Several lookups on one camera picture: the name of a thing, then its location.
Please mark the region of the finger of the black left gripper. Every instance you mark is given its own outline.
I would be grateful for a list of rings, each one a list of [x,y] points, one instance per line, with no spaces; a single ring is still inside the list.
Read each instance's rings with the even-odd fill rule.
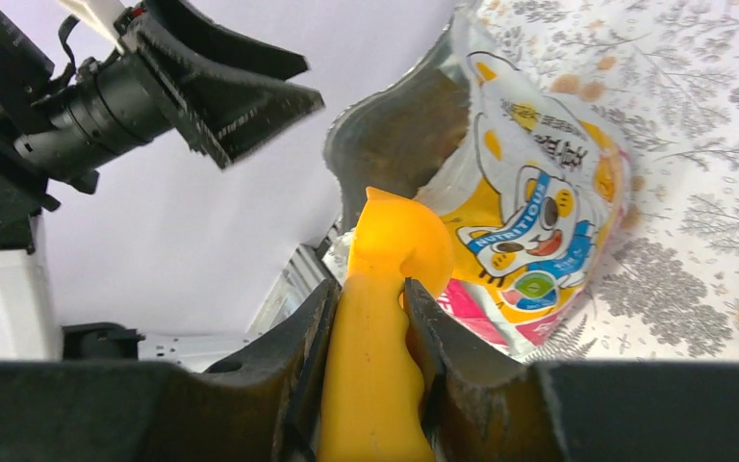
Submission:
[[[282,81],[308,70],[304,56],[236,33],[189,1],[151,0],[144,5],[178,42],[212,62]]]
[[[162,25],[133,25],[123,42],[141,57],[189,148],[221,169],[324,106],[317,90],[212,62]]]

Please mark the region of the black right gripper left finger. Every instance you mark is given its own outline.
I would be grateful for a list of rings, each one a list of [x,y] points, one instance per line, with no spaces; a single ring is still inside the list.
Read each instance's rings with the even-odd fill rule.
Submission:
[[[311,461],[338,284],[192,373],[164,361],[0,362],[0,461]]]

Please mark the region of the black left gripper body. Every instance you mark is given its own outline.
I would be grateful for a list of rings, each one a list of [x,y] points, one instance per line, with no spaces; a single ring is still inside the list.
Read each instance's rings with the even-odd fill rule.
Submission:
[[[141,82],[139,55],[113,51],[103,62],[69,63],[54,78],[52,62],[20,29],[13,28],[12,41],[30,84],[26,107],[13,116],[20,133],[14,161],[28,180],[92,194],[99,167],[173,128]]]

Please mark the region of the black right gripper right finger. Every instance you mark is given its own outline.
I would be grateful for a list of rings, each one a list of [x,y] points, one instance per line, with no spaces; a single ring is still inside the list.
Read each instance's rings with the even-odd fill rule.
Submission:
[[[739,363],[523,365],[403,290],[421,419],[448,461],[739,461]]]

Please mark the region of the yellow plastic scoop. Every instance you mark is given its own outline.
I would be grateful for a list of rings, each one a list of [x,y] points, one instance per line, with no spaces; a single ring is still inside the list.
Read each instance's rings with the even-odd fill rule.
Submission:
[[[404,283],[437,296],[452,275],[450,236],[421,203],[369,187],[331,330],[319,461],[432,461],[420,425],[425,385],[407,346]]]

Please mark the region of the pet food bag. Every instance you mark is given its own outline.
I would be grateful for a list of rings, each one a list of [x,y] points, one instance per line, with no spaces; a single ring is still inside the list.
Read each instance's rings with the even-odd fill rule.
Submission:
[[[346,109],[323,156],[343,228],[374,187],[417,200],[451,237],[446,307],[500,351],[523,358],[587,285],[629,199],[627,156],[593,112],[528,77],[479,4],[456,9],[400,80]]]

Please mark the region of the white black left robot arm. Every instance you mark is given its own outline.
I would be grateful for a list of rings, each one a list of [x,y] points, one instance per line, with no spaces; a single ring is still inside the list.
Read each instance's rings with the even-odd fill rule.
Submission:
[[[111,47],[61,73],[0,10],[0,360],[136,358],[140,334],[60,326],[42,254],[50,182],[96,191],[99,168],[176,130],[219,168],[324,105],[293,83],[292,51],[233,32],[187,1],[68,1],[58,37],[86,24]]]

